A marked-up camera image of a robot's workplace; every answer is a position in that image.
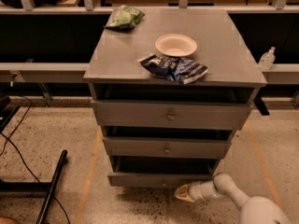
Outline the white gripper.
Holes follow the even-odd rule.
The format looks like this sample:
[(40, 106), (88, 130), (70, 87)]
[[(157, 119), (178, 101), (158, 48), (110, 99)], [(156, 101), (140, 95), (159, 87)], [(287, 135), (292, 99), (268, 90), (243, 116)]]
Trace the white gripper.
[(212, 181), (195, 181), (189, 186), (187, 184), (175, 191), (175, 197), (189, 203), (205, 202), (224, 198)]

